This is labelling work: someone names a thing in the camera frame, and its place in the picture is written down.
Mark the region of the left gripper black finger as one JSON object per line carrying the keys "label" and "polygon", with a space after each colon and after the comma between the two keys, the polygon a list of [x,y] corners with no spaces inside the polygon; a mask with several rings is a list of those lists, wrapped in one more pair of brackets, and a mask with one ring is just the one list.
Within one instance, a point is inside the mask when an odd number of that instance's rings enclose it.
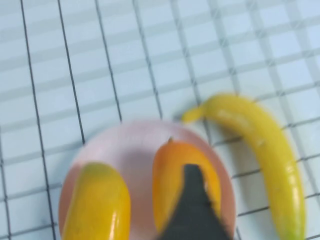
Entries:
{"label": "left gripper black finger", "polygon": [[183,167],[184,186],[160,240],[231,240],[232,236],[212,209],[200,167]]}

